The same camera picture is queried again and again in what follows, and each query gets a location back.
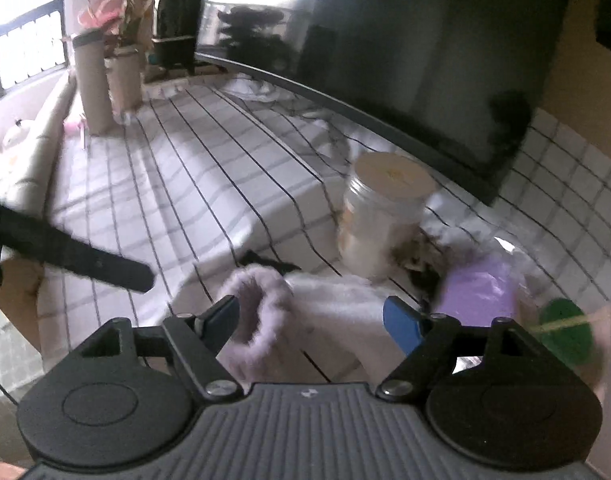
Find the green circle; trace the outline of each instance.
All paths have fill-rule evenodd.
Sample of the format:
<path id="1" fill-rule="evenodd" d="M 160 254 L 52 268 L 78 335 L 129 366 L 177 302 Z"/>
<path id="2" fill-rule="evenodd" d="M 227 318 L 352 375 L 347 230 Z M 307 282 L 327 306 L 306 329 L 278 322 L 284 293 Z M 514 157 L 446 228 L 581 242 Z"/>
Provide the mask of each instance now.
<path id="1" fill-rule="evenodd" d="M 558 298 L 541 309 L 539 322 L 546 324 L 577 316 L 585 316 L 585 313 L 573 301 Z M 544 332 L 540 340 L 570 368 L 587 362 L 592 354 L 592 329 L 588 323 Z"/>

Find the clear plastic jar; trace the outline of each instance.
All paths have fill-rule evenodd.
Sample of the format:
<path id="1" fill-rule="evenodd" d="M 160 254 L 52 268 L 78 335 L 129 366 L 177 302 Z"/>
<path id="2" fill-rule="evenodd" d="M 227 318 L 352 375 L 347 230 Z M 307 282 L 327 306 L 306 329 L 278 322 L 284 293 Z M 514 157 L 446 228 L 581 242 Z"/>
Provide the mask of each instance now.
<path id="1" fill-rule="evenodd" d="M 420 165 L 394 153 L 364 153 L 352 167 L 337 243 L 354 274 L 381 280 L 393 251 L 412 240 L 437 186 Z"/>

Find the silver bolt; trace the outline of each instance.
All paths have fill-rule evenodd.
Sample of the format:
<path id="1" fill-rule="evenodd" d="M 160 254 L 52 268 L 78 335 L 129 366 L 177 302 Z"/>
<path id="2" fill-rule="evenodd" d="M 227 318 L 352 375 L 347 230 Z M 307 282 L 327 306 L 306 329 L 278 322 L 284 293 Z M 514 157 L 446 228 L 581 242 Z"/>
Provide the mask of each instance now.
<path id="1" fill-rule="evenodd" d="M 233 381 L 221 379 L 218 381 L 212 381 L 206 386 L 206 392 L 212 397 L 227 397 L 236 392 L 237 384 Z"/>
<path id="2" fill-rule="evenodd" d="M 412 384 L 398 379 L 392 379 L 381 384 L 381 391 L 388 397 L 403 397 L 411 394 L 412 390 Z"/>

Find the television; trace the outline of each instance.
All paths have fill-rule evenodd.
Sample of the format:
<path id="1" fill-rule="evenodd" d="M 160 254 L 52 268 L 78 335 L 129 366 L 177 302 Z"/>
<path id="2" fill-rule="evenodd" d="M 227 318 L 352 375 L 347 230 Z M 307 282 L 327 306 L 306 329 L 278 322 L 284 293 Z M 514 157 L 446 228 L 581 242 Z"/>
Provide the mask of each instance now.
<path id="1" fill-rule="evenodd" d="M 490 202 L 568 0 L 202 0 L 196 56 L 294 91 Z"/>

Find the purple plastic wrapper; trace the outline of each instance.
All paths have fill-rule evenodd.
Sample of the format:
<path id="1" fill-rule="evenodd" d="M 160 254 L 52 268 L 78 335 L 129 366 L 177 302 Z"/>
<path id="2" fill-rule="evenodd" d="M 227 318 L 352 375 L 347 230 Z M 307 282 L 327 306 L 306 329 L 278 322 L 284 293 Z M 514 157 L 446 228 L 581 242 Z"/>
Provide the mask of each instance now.
<path id="1" fill-rule="evenodd" d="M 486 254 L 448 272 L 434 311 L 455 317 L 464 326 L 490 326 L 499 316 L 516 319 L 518 286 L 509 258 Z"/>

